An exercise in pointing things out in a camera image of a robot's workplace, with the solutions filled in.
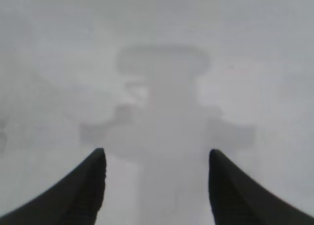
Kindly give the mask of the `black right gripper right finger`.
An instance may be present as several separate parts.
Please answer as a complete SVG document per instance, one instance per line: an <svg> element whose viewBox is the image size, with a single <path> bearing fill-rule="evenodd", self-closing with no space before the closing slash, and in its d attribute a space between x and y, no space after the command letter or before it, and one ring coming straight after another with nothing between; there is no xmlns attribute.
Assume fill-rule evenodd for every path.
<svg viewBox="0 0 314 225"><path fill-rule="evenodd" d="M314 218L266 190L222 151L209 152L209 201L217 225L312 225Z"/></svg>

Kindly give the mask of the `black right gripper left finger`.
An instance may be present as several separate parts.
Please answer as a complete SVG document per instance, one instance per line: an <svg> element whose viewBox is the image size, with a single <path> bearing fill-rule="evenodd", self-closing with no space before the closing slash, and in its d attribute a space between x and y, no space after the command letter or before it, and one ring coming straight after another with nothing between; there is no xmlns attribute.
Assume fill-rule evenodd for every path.
<svg viewBox="0 0 314 225"><path fill-rule="evenodd" d="M51 188L0 218L2 225L93 225L105 194L106 158L95 149Z"/></svg>

